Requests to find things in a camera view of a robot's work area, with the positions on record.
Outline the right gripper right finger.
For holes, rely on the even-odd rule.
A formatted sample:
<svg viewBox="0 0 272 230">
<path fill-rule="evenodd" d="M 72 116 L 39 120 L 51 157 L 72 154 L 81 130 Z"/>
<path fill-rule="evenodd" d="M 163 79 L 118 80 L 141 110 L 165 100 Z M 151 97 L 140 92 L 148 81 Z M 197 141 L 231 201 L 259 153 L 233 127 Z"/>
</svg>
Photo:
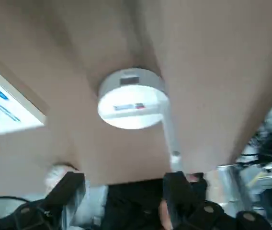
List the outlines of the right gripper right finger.
<svg viewBox="0 0 272 230">
<path fill-rule="evenodd" d="M 219 204 L 199 199 L 183 172 L 164 175 L 163 195 L 175 230 L 272 230 L 256 212 L 241 211 L 231 217 Z"/>
</svg>

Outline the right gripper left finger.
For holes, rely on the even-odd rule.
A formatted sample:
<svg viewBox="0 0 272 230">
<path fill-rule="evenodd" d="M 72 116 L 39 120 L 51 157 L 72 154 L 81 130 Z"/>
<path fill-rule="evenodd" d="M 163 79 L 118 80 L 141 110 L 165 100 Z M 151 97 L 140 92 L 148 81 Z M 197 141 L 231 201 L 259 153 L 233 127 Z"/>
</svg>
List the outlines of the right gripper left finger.
<svg viewBox="0 0 272 230">
<path fill-rule="evenodd" d="M 0 200 L 22 202 L 11 214 L 0 218 L 0 230 L 67 230 L 85 193 L 84 174 L 67 172 L 43 199 L 0 196 Z"/>
</svg>

